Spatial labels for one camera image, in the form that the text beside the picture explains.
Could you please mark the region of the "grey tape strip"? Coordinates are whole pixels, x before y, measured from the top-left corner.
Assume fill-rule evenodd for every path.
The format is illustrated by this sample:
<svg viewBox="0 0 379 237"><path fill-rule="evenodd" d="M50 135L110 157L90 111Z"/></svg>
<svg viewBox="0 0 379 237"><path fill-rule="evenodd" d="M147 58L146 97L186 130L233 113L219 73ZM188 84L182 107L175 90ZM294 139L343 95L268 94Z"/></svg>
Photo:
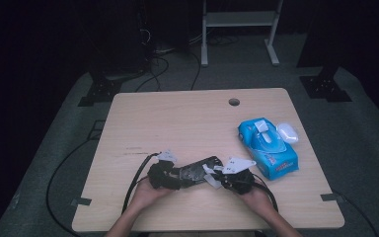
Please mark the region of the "grey tape strip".
<svg viewBox="0 0 379 237"><path fill-rule="evenodd" d="M77 197L71 200L70 204L72 206L78 206L78 205L86 205L89 206L91 204L91 200L89 198L84 198L84 197Z"/></svg>
<svg viewBox="0 0 379 237"><path fill-rule="evenodd" d="M336 202L344 202L344 198L339 194L323 194L321 195L322 201L336 201Z"/></svg>

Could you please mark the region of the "black stand base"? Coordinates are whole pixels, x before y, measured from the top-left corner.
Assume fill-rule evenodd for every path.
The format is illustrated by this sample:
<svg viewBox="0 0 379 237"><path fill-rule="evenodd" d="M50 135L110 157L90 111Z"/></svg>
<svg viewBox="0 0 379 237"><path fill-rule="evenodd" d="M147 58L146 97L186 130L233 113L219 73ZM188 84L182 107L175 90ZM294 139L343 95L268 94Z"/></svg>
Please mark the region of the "black stand base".
<svg viewBox="0 0 379 237"><path fill-rule="evenodd" d="M94 81L87 93L78 106L91 107L95 103L111 102L114 96L120 91L121 82L119 80Z"/></svg>
<svg viewBox="0 0 379 237"><path fill-rule="evenodd" d="M339 67L327 65L318 75L301 76L300 81L311 99L326 99L330 103L350 102L348 93L335 80Z"/></svg>

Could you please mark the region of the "white oval object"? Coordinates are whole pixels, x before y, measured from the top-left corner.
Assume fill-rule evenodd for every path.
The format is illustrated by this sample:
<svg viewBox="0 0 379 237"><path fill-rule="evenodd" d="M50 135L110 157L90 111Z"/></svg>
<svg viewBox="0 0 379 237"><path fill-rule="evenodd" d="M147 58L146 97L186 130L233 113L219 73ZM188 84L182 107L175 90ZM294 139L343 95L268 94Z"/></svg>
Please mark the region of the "white oval object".
<svg viewBox="0 0 379 237"><path fill-rule="evenodd" d="M289 123L279 123L276 127L276 130L278 131L281 138L289 144L293 144L299 141L297 131Z"/></svg>

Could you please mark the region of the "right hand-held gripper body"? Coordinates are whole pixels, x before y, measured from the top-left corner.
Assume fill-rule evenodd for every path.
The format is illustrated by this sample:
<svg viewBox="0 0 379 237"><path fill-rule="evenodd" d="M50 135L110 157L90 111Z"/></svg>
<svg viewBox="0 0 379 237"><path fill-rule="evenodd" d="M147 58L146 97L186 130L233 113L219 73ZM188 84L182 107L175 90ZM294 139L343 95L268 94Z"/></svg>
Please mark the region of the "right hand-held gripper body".
<svg viewBox="0 0 379 237"><path fill-rule="evenodd" d="M225 175L219 181L227 181L230 186L230 191L243 195L252 189L255 182L253 173L250 167L256 164L253 160L246 160L242 158L231 158L224 166L221 172Z"/></svg>

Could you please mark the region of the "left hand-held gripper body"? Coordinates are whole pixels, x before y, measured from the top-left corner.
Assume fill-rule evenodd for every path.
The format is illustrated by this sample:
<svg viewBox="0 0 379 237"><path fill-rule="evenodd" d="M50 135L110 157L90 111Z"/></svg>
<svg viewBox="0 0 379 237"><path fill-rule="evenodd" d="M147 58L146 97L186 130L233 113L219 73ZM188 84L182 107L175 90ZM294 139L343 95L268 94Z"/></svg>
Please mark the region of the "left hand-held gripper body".
<svg viewBox="0 0 379 237"><path fill-rule="evenodd" d="M182 186L179 178L180 169L175 167L178 158L170 150L161 152L156 158L158 162L153 164L147 173L152 187L179 190Z"/></svg>

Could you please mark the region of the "person's left hand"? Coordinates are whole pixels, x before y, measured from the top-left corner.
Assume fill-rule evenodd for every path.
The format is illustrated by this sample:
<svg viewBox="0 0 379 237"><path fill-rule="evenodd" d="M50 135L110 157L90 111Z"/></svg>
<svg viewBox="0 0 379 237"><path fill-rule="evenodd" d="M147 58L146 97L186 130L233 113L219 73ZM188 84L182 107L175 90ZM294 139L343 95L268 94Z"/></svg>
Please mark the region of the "person's left hand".
<svg viewBox="0 0 379 237"><path fill-rule="evenodd" d="M137 211L142 211L146 207L155 203L158 199L171 194L173 190L166 188L154 189L148 178L138 182L130 207Z"/></svg>

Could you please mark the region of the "white metal desk frame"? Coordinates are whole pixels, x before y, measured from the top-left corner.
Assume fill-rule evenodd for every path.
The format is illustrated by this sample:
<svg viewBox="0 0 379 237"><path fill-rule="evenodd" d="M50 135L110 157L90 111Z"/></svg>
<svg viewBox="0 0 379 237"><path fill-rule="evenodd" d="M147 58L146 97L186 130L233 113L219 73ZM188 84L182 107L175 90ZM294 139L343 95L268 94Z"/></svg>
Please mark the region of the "white metal desk frame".
<svg viewBox="0 0 379 237"><path fill-rule="evenodd" d="M210 28L238 28L238 27L270 27L268 38L265 39L270 62L273 66L279 64L279 59L273 47L275 33L284 0L277 0L277 5L271 11L255 12L208 12L206 0L202 2L202 33L200 47L200 64L208 65L207 30Z"/></svg>

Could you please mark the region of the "blue wet wipes pack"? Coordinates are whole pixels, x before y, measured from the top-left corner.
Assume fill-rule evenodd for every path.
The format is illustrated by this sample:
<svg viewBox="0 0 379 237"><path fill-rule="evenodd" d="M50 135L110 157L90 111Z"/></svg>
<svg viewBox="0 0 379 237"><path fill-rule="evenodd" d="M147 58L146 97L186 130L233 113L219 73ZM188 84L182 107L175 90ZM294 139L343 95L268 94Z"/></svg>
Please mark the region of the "blue wet wipes pack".
<svg viewBox="0 0 379 237"><path fill-rule="evenodd" d="M266 118L245 120L238 126L239 137L261 173L275 180L299 169L298 155Z"/></svg>

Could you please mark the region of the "person's right hand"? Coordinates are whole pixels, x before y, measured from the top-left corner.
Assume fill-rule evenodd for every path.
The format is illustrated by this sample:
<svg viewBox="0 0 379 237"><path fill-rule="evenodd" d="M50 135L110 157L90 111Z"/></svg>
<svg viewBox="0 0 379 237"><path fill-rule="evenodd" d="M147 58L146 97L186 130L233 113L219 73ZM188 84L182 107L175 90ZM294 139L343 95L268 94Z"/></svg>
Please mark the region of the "person's right hand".
<svg viewBox="0 0 379 237"><path fill-rule="evenodd" d="M269 219L276 215L271 200L265 191L252 188L248 193L238 195L238 198L255 214L263 219Z"/></svg>

